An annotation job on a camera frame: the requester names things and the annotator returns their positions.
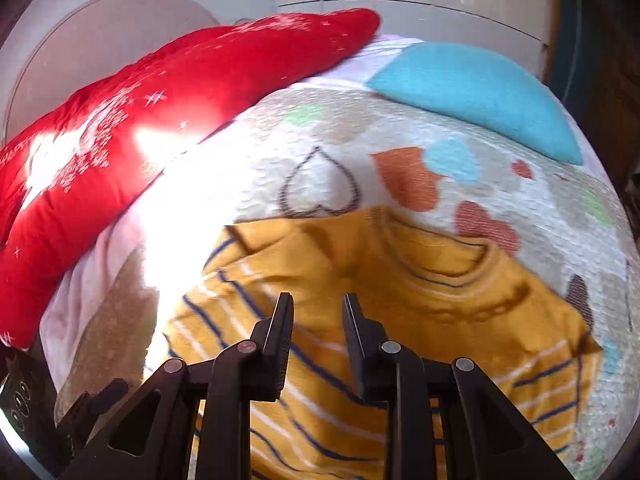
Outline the yellow striped knit sweater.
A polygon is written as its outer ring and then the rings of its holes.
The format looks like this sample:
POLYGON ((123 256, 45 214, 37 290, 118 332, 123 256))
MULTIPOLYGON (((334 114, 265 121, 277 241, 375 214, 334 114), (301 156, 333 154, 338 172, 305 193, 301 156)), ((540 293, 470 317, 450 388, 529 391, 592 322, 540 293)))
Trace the yellow striped knit sweater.
POLYGON ((250 336, 281 292, 295 302, 288 374, 255 406, 250 449, 269 479, 377 479, 385 414, 359 400, 342 302, 420 356, 477 363, 563 455, 602 351, 578 311, 492 240, 416 226, 387 208, 227 226, 164 333, 172 356, 205 361, 250 336))

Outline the red floral quilt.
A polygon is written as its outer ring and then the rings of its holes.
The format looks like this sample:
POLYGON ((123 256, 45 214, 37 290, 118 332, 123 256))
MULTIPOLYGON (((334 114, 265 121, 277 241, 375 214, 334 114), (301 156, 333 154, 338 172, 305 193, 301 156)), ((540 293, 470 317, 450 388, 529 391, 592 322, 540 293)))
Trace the red floral quilt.
POLYGON ((361 50, 380 16, 287 13, 190 32, 89 84, 1 152, 1 340, 25 349, 64 274, 179 153, 361 50))

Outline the heart patterned quilted bedspread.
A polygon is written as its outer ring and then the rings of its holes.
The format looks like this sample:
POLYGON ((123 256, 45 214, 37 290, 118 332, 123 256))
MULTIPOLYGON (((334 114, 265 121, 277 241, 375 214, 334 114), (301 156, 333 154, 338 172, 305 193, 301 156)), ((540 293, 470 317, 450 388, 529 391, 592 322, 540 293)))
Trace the heart patterned quilted bedspread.
MULTIPOLYGON (((639 408, 639 256, 624 207, 590 146, 573 166, 376 94, 366 108, 348 99, 342 112, 364 125, 352 154, 363 159, 372 194, 358 208, 397 206, 432 226, 487 236, 585 313, 604 364, 567 466, 579 479, 610 474, 639 408)), ((101 388, 92 372, 100 356, 110 362, 108 377, 148 376, 162 348, 152 321, 151 298, 128 281, 116 283, 82 334, 65 384, 55 386, 54 418, 81 393, 101 388)))

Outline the turquoise knit pillow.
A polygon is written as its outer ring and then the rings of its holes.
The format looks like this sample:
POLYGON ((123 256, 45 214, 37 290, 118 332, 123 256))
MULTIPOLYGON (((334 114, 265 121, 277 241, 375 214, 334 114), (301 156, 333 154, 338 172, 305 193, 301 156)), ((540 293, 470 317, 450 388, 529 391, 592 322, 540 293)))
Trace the turquoise knit pillow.
POLYGON ((499 133, 558 162, 582 163, 561 103, 534 75, 496 52, 417 42, 375 73, 367 87, 499 133))

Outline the white round headboard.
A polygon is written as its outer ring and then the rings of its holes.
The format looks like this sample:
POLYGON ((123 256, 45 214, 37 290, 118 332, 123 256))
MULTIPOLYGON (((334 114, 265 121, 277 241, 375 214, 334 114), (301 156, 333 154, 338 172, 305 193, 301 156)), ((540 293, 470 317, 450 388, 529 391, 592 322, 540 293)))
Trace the white round headboard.
POLYGON ((18 72, 4 113, 4 140, 78 89, 189 32, 218 24, 193 0, 87 2, 44 36, 18 72))

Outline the brown wooden door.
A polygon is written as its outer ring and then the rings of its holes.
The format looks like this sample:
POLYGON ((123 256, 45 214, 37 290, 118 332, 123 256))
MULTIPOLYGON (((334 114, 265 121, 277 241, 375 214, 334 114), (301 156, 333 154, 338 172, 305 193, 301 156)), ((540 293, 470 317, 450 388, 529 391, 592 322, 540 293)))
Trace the brown wooden door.
POLYGON ((639 0, 551 0, 544 81, 617 192, 639 171, 639 0))

